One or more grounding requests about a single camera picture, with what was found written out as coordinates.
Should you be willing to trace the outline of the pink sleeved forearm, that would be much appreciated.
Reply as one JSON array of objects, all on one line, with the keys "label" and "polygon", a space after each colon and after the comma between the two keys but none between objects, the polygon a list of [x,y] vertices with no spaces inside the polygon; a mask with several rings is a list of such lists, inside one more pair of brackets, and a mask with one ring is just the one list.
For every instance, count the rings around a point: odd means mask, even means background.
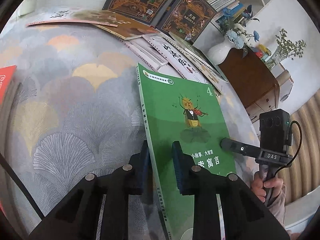
[{"label": "pink sleeved forearm", "polygon": [[285,200],[286,200],[286,185],[283,185],[279,191],[279,194],[274,197],[275,190],[272,193],[273,202],[268,205],[269,211],[274,215],[278,222],[284,226],[285,220]]}]

